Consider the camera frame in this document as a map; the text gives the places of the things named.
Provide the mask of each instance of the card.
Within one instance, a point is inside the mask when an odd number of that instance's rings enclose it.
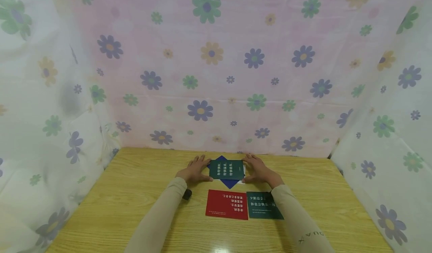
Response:
[[[283,219],[270,192],[246,192],[250,218]]]
[[[246,193],[209,190],[205,215],[247,220],[246,202]]]
[[[213,179],[241,180],[245,177],[241,160],[212,160],[208,167]]]

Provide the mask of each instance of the purple flower print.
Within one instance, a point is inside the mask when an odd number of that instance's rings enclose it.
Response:
[[[108,36],[108,38],[106,38],[104,35],[101,35],[97,44],[100,46],[99,50],[102,53],[106,53],[109,59],[112,59],[113,56],[116,59],[120,59],[119,54],[123,54],[123,50],[120,48],[122,45],[120,42],[114,41],[113,36]]]
[[[259,139],[264,139],[266,136],[268,136],[270,133],[270,130],[268,128],[260,128],[259,130],[255,130],[255,136],[257,136]]]
[[[413,110],[413,111],[411,112],[411,119],[412,119],[412,120],[418,120],[419,117],[421,117],[421,115],[420,115],[420,111],[418,111],[418,110]]]
[[[364,160],[363,163],[361,163],[361,167],[362,167],[361,172],[366,173],[367,178],[372,179],[372,176],[375,177],[376,168],[373,162],[368,163],[366,160]]]
[[[385,235],[389,239],[393,240],[394,238],[399,245],[402,245],[402,241],[408,241],[407,237],[402,232],[406,230],[407,227],[404,222],[397,220],[398,214],[393,209],[387,211],[386,206],[380,205],[380,210],[375,209],[375,212],[379,217],[378,225],[384,228]]]
[[[83,89],[81,88],[80,85],[75,85],[74,88],[73,88],[73,91],[74,91],[75,93],[80,93],[82,90],[83,90]]]
[[[127,123],[125,123],[125,122],[116,122],[115,124],[117,125],[117,128],[120,129],[120,131],[122,131],[122,132],[126,132],[127,133],[130,130],[132,130],[131,126],[128,125]]]
[[[327,80],[324,82],[324,79],[320,79],[318,83],[312,84],[312,89],[310,89],[310,92],[313,93],[313,97],[322,98],[324,94],[330,93],[330,88],[332,88],[333,85],[330,84],[330,80]]]
[[[252,66],[256,69],[259,65],[262,65],[264,63],[264,53],[261,53],[261,49],[257,49],[255,51],[255,48],[250,49],[250,53],[245,53],[244,56],[246,59],[244,60],[245,64],[248,64],[248,68],[252,68]]]
[[[422,77],[419,74],[421,68],[415,68],[414,65],[411,65],[409,68],[404,68],[402,74],[399,75],[399,82],[397,83],[399,86],[402,85],[402,88],[406,89],[408,85],[414,87],[417,83],[416,80],[420,80]]]
[[[294,57],[291,59],[291,62],[295,62],[295,67],[306,67],[307,63],[312,62],[312,57],[315,56],[315,51],[312,51],[312,46],[308,46],[306,48],[305,45],[302,45],[300,51],[296,50],[294,52]]]
[[[151,71],[144,71],[144,74],[140,76],[142,79],[142,85],[147,86],[149,90],[159,90],[159,87],[162,87],[161,77],[156,76],[156,73]]]
[[[347,123],[348,117],[351,115],[351,113],[353,112],[353,109],[350,109],[348,111],[348,113],[342,113],[340,115],[340,119],[336,121],[336,124],[339,125],[339,128],[343,128],[345,126],[345,124]]]
[[[298,138],[291,137],[289,140],[285,139],[283,143],[284,145],[282,145],[282,149],[285,149],[285,151],[295,152],[296,150],[302,150],[303,145],[306,142],[304,142],[301,137]]]
[[[81,144],[83,144],[83,139],[79,139],[78,136],[80,134],[78,133],[78,131],[75,131],[74,133],[72,133],[70,139],[69,139],[69,147],[71,148],[67,154],[66,154],[66,158],[72,158],[70,160],[71,164],[75,164],[79,158],[78,158],[78,154],[80,153],[81,149],[78,147]]]
[[[165,131],[155,131],[154,134],[150,134],[151,136],[151,140],[159,143],[159,144],[166,144],[169,145],[170,142],[173,142],[172,140],[172,136],[171,135],[167,135],[167,132]]]
[[[211,111],[213,110],[213,107],[210,105],[207,105],[206,100],[202,100],[200,103],[198,100],[195,100],[193,102],[193,105],[187,106],[189,116],[195,116],[195,120],[204,120],[205,122],[208,120],[208,117],[213,117],[213,113]]]

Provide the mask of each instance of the wood grain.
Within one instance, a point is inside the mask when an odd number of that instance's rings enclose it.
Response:
[[[178,170],[201,152],[122,148],[48,253],[123,252],[135,228]],[[206,153],[216,159],[220,153]],[[241,159],[242,154],[223,154]],[[261,155],[283,177],[336,252],[392,252],[332,161]],[[205,216],[209,189],[229,191],[220,181],[190,187],[162,252],[295,252],[283,221]],[[232,191],[269,191],[264,184],[237,184]]]

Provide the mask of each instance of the sleeve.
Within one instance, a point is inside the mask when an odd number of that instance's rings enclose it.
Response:
[[[174,214],[187,188],[185,180],[179,177],[168,184],[139,223],[124,253],[153,253],[162,250]]]
[[[304,210],[287,185],[275,187],[271,194],[285,219],[285,227],[297,245],[299,253],[335,252],[324,233]]]

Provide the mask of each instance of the finger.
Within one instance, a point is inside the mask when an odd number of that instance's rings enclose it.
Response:
[[[207,176],[207,175],[203,175],[203,174],[201,174],[201,176],[199,177],[199,180],[201,180],[203,182],[213,182],[213,178],[211,178],[210,176]]]

